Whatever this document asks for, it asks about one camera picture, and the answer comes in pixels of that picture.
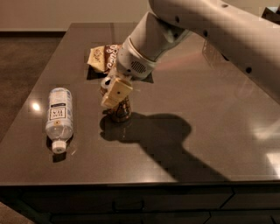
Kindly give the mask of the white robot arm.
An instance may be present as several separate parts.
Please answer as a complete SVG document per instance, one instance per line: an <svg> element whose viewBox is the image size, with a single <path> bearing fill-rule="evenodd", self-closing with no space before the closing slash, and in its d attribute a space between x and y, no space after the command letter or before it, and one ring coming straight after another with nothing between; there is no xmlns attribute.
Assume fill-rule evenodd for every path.
<svg viewBox="0 0 280 224"><path fill-rule="evenodd" d="M158 59L190 32L200 35L274 100L280 98L280 27L222 0L149 0L101 86L101 105L112 109L145 79Z"/></svg>

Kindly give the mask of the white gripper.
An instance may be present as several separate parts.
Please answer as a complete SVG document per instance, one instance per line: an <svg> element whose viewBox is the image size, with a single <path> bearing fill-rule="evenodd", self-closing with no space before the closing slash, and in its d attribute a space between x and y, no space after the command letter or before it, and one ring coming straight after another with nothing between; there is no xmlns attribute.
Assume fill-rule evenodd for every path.
<svg viewBox="0 0 280 224"><path fill-rule="evenodd" d="M112 109L123 101L133 87L127 79L146 79L157 64L157 56L147 48L147 44L128 36L116 55L115 63L109 71L110 76L101 82L101 105Z"/></svg>

